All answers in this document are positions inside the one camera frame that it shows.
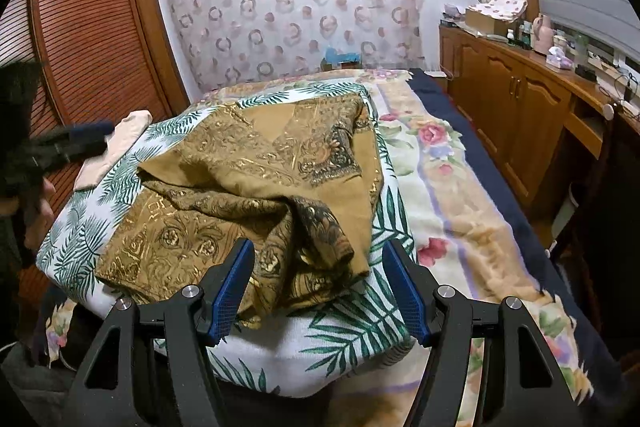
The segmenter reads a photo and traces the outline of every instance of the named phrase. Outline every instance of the wardrobe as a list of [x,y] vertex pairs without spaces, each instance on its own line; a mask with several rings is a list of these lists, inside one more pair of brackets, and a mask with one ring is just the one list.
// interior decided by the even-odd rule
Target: wardrobe
[[[139,109],[161,121],[189,103],[158,0],[12,0],[0,19],[0,64],[29,58],[43,68],[33,136],[60,125],[116,124]],[[78,171],[71,165],[50,175],[56,215]]]

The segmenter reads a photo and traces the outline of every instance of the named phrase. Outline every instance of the bed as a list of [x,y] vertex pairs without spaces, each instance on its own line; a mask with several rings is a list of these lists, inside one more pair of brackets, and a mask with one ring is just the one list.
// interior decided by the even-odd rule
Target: bed
[[[334,303],[275,314],[262,330],[235,331],[210,352],[217,376],[290,397],[309,396],[337,381],[327,420],[332,426],[353,424],[354,395],[373,399],[388,394],[397,402],[391,409],[396,407],[402,425],[427,352],[407,336],[380,270],[382,242],[398,237],[439,282],[466,295],[487,300],[499,300],[504,292],[521,296],[548,335],[586,417],[601,417],[622,390],[619,368],[562,285],[468,122],[435,81],[418,70],[334,71],[208,94],[179,117],[151,126],[95,190],[73,195],[38,254],[38,266],[104,317],[116,295],[95,280],[93,269],[140,190],[135,177],[140,160],[182,139],[220,103],[248,107],[344,92],[358,92],[370,105],[380,155],[386,158],[385,187],[372,230],[371,275]],[[506,275],[495,272],[495,259]],[[282,337],[295,340],[282,343]],[[472,344],[472,365],[460,426],[472,420],[481,343]],[[351,378],[341,378],[349,373]],[[370,410],[374,418],[378,412]]]

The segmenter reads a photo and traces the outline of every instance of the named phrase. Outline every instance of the dark blue sheet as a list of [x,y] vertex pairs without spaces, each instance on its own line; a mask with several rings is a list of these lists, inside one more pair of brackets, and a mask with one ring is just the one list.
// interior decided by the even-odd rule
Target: dark blue sheet
[[580,363],[584,361],[585,370],[594,388],[593,396],[585,400],[580,409],[589,425],[600,425],[609,416],[625,389],[619,364],[609,354],[604,341],[562,283],[511,189],[482,146],[471,124],[455,109],[449,97],[433,78],[427,76],[422,70],[411,70],[411,72],[414,77],[409,81],[409,85],[422,101],[424,108],[433,116],[447,120],[453,129],[462,133],[461,140],[466,148],[466,161],[494,200],[504,219],[511,225],[529,273],[551,295],[558,295],[562,299],[567,314],[577,320],[575,338]]

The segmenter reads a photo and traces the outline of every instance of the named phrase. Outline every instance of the metal bolt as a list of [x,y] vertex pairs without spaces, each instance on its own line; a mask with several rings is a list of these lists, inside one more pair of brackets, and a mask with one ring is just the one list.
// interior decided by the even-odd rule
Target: metal bolt
[[180,293],[182,293],[183,297],[187,297],[188,299],[191,299],[192,297],[195,297],[198,293],[200,293],[200,288],[198,288],[194,284],[190,284],[182,288],[182,292]]
[[517,297],[507,297],[506,302],[507,306],[512,310],[519,310],[522,308],[522,301]]
[[446,299],[452,297],[453,295],[456,294],[456,291],[449,285],[447,284],[443,284],[442,286],[440,286],[438,288],[438,293],[440,295],[440,297],[444,297]]
[[128,310],[131,308],[131,299],[129,297],[121,297],[116,300],[116,309],[123,312],[124,310]]

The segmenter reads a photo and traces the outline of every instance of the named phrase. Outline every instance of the brown garment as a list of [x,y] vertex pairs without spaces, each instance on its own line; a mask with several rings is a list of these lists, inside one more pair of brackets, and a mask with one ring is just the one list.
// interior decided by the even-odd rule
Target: brown garment
[[143,184],[95,267],[138,302],[169,298],[254,242],[246,324],[276,307],[331,300],[367,274],[382,185],[357,94],[239,109],[224,105],[142,164]]

